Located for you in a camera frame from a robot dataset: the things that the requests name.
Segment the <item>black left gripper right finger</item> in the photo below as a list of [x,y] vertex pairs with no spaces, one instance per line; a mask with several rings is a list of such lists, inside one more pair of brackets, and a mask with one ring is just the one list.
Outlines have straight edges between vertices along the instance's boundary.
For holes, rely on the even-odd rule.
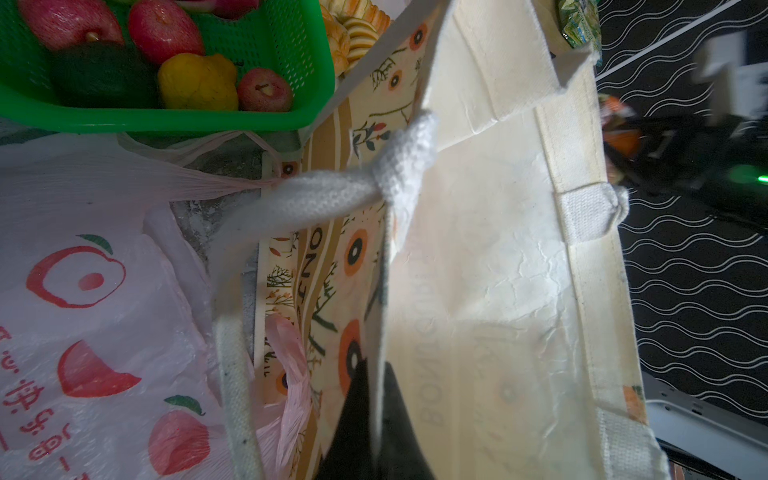
[[390,363],[385,364],[381,449],[377,478],[434,480],[416,439],[408,411]]

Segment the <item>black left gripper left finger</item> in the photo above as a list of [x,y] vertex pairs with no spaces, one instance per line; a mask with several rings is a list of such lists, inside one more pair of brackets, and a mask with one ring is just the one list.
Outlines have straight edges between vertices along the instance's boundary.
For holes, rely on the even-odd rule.
[[317,480],[373,479],[375,467],[369,432],[367,361],[357,364],[331,445]]

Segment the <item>floral canvas tote bag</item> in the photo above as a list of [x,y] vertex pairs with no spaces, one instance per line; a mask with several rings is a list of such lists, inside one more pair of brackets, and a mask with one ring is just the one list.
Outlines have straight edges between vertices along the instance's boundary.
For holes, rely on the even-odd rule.
[[527,1],[413,1],[259,199],[286,237],[316,479],[367,361],[437,479],[665,479],[649,427],[591,55],[547,52]]

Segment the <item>orange blackcurrant snack bag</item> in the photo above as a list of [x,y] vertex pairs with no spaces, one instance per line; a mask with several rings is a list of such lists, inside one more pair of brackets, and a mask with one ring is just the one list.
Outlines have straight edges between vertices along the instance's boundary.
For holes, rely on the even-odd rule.
[[633,161],[640,146],[637,130],[627,129],[626,123],[637,117],[636,112],[619,98],[598,94],[603,141],[627,161]]

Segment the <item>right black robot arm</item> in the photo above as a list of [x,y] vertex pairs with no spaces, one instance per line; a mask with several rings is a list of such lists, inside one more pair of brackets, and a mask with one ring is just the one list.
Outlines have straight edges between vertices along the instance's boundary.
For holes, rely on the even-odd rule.
[[653,194],[687,197],[713,215],[767,233],[767,118],[744,132],[745,119],[714,123],[698,116],[632,118],[621,130],[639,135],[638,148],[606,152],[628,180]]

